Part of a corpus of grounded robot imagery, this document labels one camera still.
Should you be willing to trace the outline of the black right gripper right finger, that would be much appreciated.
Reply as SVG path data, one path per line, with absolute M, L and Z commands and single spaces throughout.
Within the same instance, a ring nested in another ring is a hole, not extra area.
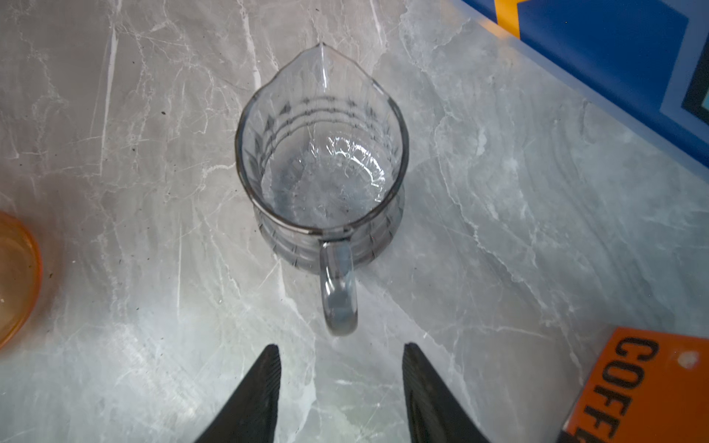
M 404 345 L 402 369 L 412 442 L 489 443 L 417 344 Z

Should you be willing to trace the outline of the grey glass mug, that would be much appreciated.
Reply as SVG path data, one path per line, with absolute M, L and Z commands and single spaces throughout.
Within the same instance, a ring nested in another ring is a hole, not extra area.
M 237 126 L 236 171 L 273 252 L 319 276 L 333 335 L 356 330 L 356 269 L 404 216 L 410 140 L 396 101 L 328 44 L 257 90 Z

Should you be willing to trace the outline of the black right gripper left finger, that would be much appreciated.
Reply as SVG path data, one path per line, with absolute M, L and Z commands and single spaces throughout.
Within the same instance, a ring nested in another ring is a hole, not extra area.
M 269 344 L 196 442 L 273 443 L 281 374 L 279 347 Z

